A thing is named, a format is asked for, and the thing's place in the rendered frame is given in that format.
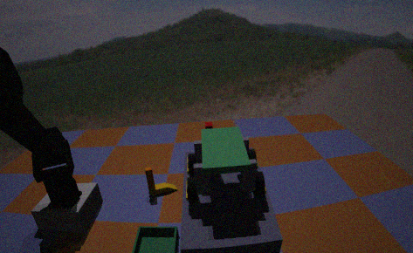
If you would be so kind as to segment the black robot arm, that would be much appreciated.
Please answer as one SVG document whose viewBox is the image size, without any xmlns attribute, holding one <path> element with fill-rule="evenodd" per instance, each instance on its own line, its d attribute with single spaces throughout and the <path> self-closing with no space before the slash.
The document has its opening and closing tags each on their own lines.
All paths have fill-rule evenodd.
<svg viewBox="0 0 413 253">
<path fill-rule="evenodd" d="M 33 177 L 43 182 L 49 208 L 70 209 L 82 195 L 72 173 L 68 140 L 58 128 L 44 128 L 23 104 L 23 84 L 7 51 L 0 48 L 0 130 L 32 152 Z M 57 168 L 42 168 L 65 163 Z"/>
</svg>

